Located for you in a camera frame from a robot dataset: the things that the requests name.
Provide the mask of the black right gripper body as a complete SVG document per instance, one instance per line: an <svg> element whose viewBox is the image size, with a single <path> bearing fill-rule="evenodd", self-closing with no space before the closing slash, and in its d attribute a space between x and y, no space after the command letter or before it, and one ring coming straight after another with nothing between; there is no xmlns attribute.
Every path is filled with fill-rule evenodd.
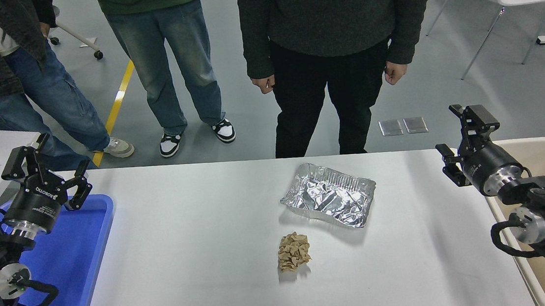
<svg viewBox="0 0 545 306"><path fill-rule="evenodd" d="M524 172L521 163L496 144L460 156L463 174L486 196L498 195L506 184L520 179Z"/></svg>

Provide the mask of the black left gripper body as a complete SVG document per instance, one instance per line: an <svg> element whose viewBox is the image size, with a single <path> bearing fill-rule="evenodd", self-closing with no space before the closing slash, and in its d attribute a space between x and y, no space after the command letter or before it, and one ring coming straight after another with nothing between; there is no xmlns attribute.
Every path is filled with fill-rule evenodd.
<svg viewBox="0 0 545 306"><path fill-rule="evenodd" d="M64 179L50 172L45 176L37 173L27 177L9 206L4 223L15 228L26 222L37 225L38 233L51 233L67 198L67 192L60 190L63 183Z"/></svg>

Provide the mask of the person's right hand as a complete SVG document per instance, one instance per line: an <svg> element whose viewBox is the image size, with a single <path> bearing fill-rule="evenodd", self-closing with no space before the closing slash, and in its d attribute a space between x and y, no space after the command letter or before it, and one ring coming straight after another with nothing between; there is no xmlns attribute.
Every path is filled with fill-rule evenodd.
<svg viewBox="0 0 545 306"><path fill-rule="evenodd" d="M275 75L270 75L263 79L252 78L251 81L253 85L260 89L263 95L272 92L276 84Z"/></svg>

